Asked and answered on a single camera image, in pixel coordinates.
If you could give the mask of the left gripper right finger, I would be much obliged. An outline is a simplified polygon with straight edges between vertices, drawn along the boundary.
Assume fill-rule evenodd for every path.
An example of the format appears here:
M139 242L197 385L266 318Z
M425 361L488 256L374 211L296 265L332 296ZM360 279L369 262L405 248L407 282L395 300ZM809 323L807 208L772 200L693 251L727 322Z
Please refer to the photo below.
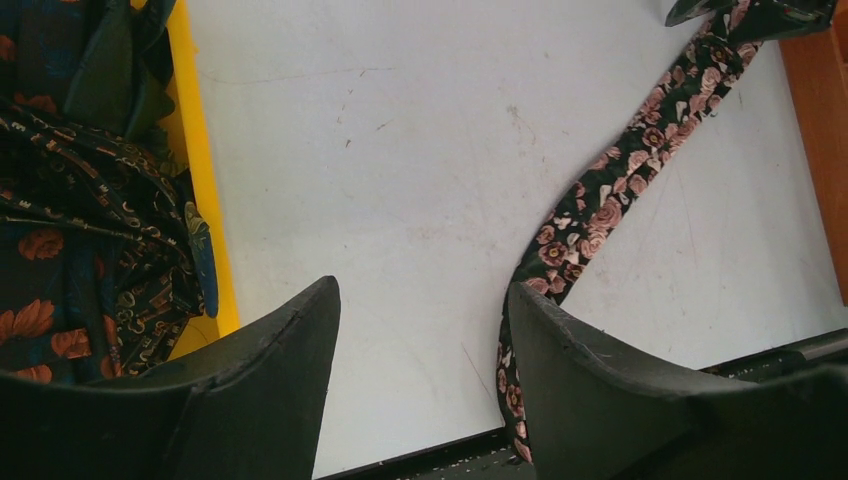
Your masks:
M540 479L843 479L847 333L703 371L509 290Z

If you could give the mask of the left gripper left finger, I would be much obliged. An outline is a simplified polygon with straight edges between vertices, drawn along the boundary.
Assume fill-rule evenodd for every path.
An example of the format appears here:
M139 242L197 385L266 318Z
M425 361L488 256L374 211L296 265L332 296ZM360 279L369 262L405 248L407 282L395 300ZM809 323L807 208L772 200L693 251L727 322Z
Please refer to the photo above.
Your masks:
M5 479L308 479L341 311L332 276L137 377L1 378Z

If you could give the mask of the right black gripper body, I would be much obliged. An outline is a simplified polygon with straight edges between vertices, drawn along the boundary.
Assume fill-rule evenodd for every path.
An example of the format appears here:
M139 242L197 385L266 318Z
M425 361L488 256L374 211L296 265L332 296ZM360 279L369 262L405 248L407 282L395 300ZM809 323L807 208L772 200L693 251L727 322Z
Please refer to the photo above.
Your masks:
M730 43L779 40L829 29L837 6L836 0L680 0L667 13L665 26L714 14L727 20Z

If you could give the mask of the pink rose floral tie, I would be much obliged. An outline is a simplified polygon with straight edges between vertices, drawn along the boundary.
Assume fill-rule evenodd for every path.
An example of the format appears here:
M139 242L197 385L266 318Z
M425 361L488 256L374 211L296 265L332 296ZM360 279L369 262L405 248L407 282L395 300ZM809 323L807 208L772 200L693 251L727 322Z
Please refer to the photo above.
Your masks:
M618 138L568 187L511 280L561 304L650 182L717 108L761 44L734 44L752 4L709 14Z

